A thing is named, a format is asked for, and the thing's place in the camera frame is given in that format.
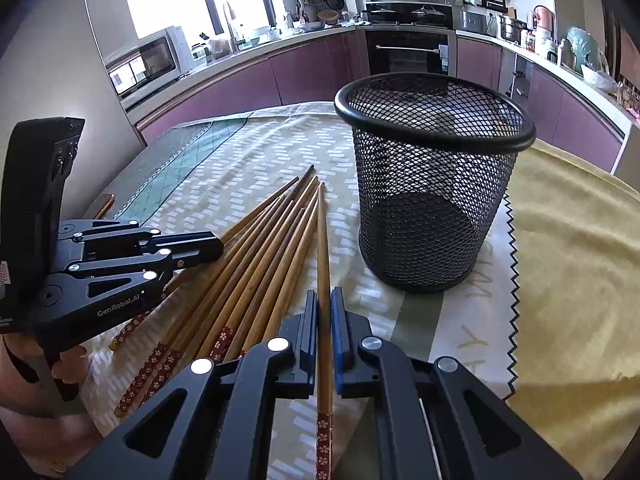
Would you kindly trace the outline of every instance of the white microwave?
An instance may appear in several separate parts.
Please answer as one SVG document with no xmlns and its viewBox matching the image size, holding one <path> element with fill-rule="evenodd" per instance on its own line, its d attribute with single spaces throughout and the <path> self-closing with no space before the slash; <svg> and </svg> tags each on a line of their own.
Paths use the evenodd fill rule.
<svg viewBox="0 0 640 480">
<path fill-rule="evenodd" d="M 138 41 L 105 63 L 125 110 L 195 68 L 182 27 L 167 27 Z"/>
</svg>

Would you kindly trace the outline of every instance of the zigzag edge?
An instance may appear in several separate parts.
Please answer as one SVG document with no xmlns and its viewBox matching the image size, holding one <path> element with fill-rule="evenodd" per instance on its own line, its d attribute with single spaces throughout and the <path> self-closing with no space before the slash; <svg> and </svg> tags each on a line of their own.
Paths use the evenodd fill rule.
<svg viewBox="0 0 640 480">
<path fill-rule="evenodd" d="M 511 320 L 510 320 L 511 326 L 513 327 L 513 332 L 509 336 L 509 341 L 511 341 L 511 350 L 509 350 L 507 352 L 507 355 L 511 359 L 511 364 L 507 367 L 507 370 L 509 371 L 509 373 L 513 377 L 511 378 L 511 380 L 508 383 L 511 393 L 509 393 L 509 395 L 507 395 L 503 399 L 503 400 L 508 400 L 510 397 L 513 397 L 514 394 L 516 393 L 516 389 L 513 386 L 513 383 L 518 378 L 518 375 L 513 371 L 513 367 L 517 363 L 516 359 L 513 357 L 513 352 L 518 347 L 518 345 L 516 344 L 516 341 L 514 340 L 514 338 L 515 338 L 516 334 L 518 333 L 518 327 L 516 327 L 516 321 L 520 317 L 520 314 L 518 313 L 518 310 L 516 309 L 517 305 L 520 303 L 520 299 L 518 298 L 518 295 L 516 294 L 517 291 L 519 290 L 520 286 L 516 282 L 516 279 L 519 277 L 519 273 L 516 270 L 516 266 L 518 265 L 518 260 L 517 260 L 517 258 L 515 256 L 515 254 L 516 254 L 516 252 L 518 252 L 518 250 L 517 250 L 517 248 L 515 246 L 516 238 L 514 238 L 514 236 L 513 236 L 513 231 L 514 231 L 514 228 L 513 228 L 513 214 L 512 214 L 513 213 L 513 209 L 511 208 L 511 202 L 509 200 L 509 194 L 508 193 L 504 194 L 504 202 L 505 202 L 505 205 L 506 205 L 506 208 L 507 208 L 507 216 L 509 217 L 509 221 L 507 222 L 507 224 L 509 225 L 508 235 L 511 238 L 511 241 L 509 242 L 509 245 L 511 246 L 511 249 L 512 249 L 510 256 L 511 256 L 511 259 L 513 260 L 513 263 L 511 264 L 511 270 L 513 271 L 513 276 L 511 277 L 511 281 L 513 282 L 513 290 L 511 291 L 511 295 L 513 296 L 513 304 L 511 305 L 511 309 L 513 310 L 513 318 L 511 318 Z"/>
</svg>

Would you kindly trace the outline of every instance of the yellow cloth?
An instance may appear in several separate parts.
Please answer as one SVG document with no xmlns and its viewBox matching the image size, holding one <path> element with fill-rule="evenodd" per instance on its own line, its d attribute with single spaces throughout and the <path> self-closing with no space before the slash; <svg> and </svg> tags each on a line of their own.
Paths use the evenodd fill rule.
<svg viewBox="0 0 640 480">
<path fill-rule="evenodd" d="M 640 425 L 640 194 L 544 142 L 518 156 L 510 406 L 586 480 Z"/>
</svg>

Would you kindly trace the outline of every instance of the wire mesh trash can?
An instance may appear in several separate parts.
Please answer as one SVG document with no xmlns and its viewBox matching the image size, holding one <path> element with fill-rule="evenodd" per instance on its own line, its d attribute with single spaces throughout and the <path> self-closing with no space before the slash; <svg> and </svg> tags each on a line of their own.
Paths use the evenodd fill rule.
<svg viewBox="0 0 640 480">
<path fill-rule="evenodd" d="M 483 86 L 426 73 L 355 81 L 335 109 L 353 129 L 369 269 L 412 292 L 464 280 L 517 153 L 535 140 L 529 116 Z"/>
</svg>

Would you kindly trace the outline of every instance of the stainless steel pot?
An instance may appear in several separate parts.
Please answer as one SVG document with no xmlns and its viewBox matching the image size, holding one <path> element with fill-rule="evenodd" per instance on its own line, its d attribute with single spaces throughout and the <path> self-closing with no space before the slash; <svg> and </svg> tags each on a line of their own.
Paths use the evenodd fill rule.
<svg viewBox="0 0 640 480">
<path fill-rule="evenodd" d="M 527 23 L 514 20 L 509 16 L 500 16 L 500 37 L 505 41 L 520 44 L 520 33 L 527 28 Z"/>
</svg>

